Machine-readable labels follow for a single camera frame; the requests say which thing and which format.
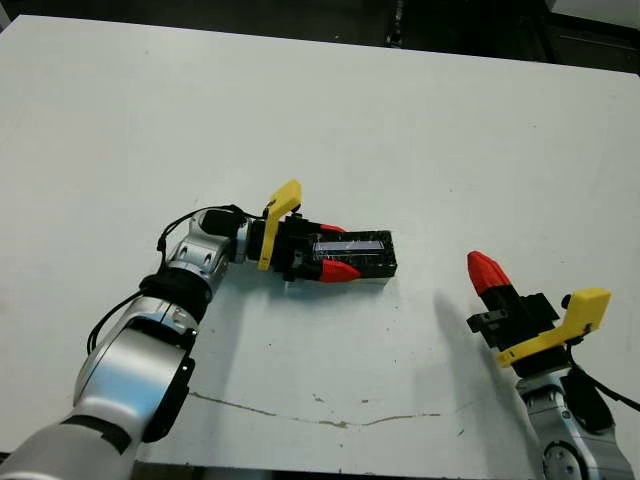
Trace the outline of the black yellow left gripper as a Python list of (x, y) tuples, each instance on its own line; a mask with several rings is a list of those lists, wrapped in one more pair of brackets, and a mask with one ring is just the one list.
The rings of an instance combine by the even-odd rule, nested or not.
[(338, 260), (318, 260), (314, 244), (323, 233), (345, 233), (336, 225), (312, 222), (299, 213), (302, 186), (291, 179), (271, 195), (260, 217), (249, 228), (247, 258), (262, 272), (280, 273), (286, 281), (348, 283), (361, 278), (355, 267)]

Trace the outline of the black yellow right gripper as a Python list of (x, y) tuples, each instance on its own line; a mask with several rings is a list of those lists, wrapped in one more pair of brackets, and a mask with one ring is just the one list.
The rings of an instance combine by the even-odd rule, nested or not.
[(487, 308), (467, 324), (498, 351), (499, 365), (521, 378), (565, 367), (566, 346), (600, 327), (611, 300), (611, 292), (602, 288), (577, 290), (560, 317), (544, 294), (519, 295), (502, 267), (484, 253), (471, 251), (467, 270)]

